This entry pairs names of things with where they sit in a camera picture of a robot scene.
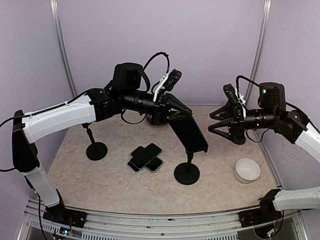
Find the white bowl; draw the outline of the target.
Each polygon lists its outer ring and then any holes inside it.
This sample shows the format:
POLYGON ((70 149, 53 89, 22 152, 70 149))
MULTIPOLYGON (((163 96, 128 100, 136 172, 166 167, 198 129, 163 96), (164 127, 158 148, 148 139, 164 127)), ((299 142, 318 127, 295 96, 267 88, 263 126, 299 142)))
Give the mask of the white bowl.
POLYGON ((256 181, 260 175, 260 166, 250 158, 239 159, 235 164, 235 176, 242 183, 252 183, 256 181))

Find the short black phone stand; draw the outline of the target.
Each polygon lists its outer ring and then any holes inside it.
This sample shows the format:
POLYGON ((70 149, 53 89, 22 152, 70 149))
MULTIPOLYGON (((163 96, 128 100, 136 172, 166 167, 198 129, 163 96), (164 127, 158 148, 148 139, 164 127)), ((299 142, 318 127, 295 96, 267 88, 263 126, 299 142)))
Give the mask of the short black phone stand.
POLYGON ((89 127, 86 127, 91 144, 86 149, 86 156, 91 161, 102 160, 108 153, 108 148, 103 142, 96 142, 89 127))

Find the tall black clamp phone stand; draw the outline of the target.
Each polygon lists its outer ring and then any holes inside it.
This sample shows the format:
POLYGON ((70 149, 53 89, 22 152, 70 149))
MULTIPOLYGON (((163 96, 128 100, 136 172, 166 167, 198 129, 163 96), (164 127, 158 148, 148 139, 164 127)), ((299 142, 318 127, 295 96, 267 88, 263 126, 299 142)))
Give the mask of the tall black clamp phone stand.
POLYGON ((194 158, 194 153, 198 152, 208 152, 208 145, 204 148, 198 149, 196 151, 185 150, 187 155, 187 162, 182 162, 177 165, 174 169, 174 178, 175 180, 182 185, 193 185, 200 178, 199 168, 192 163, 194 158))

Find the black phone crossing stack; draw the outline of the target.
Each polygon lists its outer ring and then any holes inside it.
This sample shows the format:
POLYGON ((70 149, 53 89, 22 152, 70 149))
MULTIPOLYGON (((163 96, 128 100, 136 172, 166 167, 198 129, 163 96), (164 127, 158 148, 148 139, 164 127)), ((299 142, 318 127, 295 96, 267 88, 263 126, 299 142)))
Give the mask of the black phone crossing stack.
POLYGON ((160 147, 154 143, 150 143, 146 147, 138 147, 136 150, 134 150, 133 156, 129 162, 132 163, 136 168, 142 169, 161 152, 162 149, 160 147))

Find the red round coaster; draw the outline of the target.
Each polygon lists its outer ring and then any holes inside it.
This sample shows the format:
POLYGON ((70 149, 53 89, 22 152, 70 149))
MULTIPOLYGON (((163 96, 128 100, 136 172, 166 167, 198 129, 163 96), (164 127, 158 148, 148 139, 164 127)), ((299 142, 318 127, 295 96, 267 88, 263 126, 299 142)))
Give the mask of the red round coaster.
POLYGON ((151 114, 147 114, 146 115, 146 121, 152 127, 163 127, 163 126, 166 126, 168 124, 166 121, 153 121, 153 116, 151 114))

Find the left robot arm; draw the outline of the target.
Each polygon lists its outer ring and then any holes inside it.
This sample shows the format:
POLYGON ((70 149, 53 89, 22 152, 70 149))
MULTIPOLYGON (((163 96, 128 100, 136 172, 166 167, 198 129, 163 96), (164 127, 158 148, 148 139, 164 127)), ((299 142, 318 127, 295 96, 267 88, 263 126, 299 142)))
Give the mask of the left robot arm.
POLYGON ((45 205, 44 218, 67 224, 74 216, 86 217, 85 212, 65 207, 59 191, 51 185, 38 159, 36 142, 46 136, 81 125, 87 128, 93 122, 101 122, 115 115, 132 110, 150 115, 150 123, 169 122, 173 111, 181 113, 182 119, 191 117, 191 110, 171 94, 182 73, 172 70, 166 73, 154 93, 141 91, 150 80, 142 65, 120 63, 115 66, 112 80, 103 88, 91 88, 75 98, 39 111, 14 114, 12 126, 12 160, 29 186, 35 190, 45 205))

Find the light blue bottom phone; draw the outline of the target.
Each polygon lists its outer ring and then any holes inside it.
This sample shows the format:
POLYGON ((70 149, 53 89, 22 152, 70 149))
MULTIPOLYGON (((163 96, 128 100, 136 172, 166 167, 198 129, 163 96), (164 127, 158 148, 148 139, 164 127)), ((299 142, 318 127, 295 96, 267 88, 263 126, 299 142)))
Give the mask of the light blue bottom phone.
POLYGON ((127 166, 136 174, 140 173, 144 169, 136 167, 131 161, 127 162, 127 166))

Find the black plate phone stand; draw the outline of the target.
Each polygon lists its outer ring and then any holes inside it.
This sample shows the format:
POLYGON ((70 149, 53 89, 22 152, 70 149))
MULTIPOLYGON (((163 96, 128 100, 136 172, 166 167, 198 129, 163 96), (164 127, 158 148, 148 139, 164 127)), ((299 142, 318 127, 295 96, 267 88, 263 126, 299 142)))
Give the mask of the black plate phone stand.
POLYGON ((235 135, 232 142, 236 145, 243 145, 246 143, 246 137, 243 135, 235 135))

